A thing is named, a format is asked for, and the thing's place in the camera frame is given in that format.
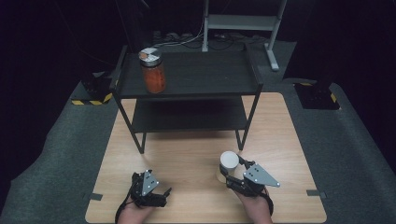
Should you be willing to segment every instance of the silver lid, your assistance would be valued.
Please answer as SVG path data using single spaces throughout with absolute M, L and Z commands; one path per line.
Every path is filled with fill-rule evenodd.
M 139 52 L 140 63 L 147 67 L 156 66 L 163 61 L 162 55 L 163 54 L 158 49 L 142 49 Z

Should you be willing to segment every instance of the jar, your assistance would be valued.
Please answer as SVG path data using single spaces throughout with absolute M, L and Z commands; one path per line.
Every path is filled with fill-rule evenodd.
M 165 73 L 162 53 L 154 48 L 142 49 L 139 52 L 139 59 L 146 89 L 151 93 L 164 91 Z

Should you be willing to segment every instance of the black strap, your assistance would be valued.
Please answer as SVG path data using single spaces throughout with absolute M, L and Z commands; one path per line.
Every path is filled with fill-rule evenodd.
M 270 196 L 268 196 L 268 194 L 264 194 L 264 193 L 260 193 L 259 195 L 262 196 L 265 199 L 265 201 L 267 201 L 268 207 L 270 209 L 270 215 L 272 215 L 274 213 L 274 203 L 271 200 Z
M 115 217 L 116 224 L 119 222 L 119 217 L 120 217 L 122 210 L 124 210 L 125 206 L 128 204 L 127 201 L 131 197 L 131 190 L 132 190 L 132 187 L 128 190 L 128 194 L 126 195 L 124 201 L 120 204 L 119 209 L 117 209 L 116 217 Z

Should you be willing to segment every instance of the white paper cup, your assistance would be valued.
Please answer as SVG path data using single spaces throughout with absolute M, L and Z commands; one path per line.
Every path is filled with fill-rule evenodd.
M 239 159 L 236 153 L 232 151 L 225 151 L 220 156 L 220 165 L 228 171 L 228 175 L 232 175 L 239 164 Z M 221 174 L 218 167 L 216 177 L 221 183 L 226 183 L 225 176 Z

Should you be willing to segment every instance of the wooden tabletop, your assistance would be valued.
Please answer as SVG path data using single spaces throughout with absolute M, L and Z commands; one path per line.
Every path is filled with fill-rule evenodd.
M 253 96 L 243 100 L 248 112 Z M 122 103 L 131 118 L 135 100 Z M 229 150 L 257 162 L 280 183 L 280 188 L 268 187 L 275 223 L 326 220 L 319 196 L 307 195 L 316 186 L 279 93 L 262 93 L 243 151 L 238 150 L 233 131 L 148 133 L 145 154 L 140 154 L 119 113 L 93 190 L 103 197 L 90 201 L 86 220 L 114 223 L 133 172 L 152 169 L 160 181 L 153 193 L 172 191 L 167 205 L 157 208 L 147 223 L 249 223 L 239 199 L 216 178 L 220 155 Z M 238 166 L 235 177 L 243 178 L 244 170 Z

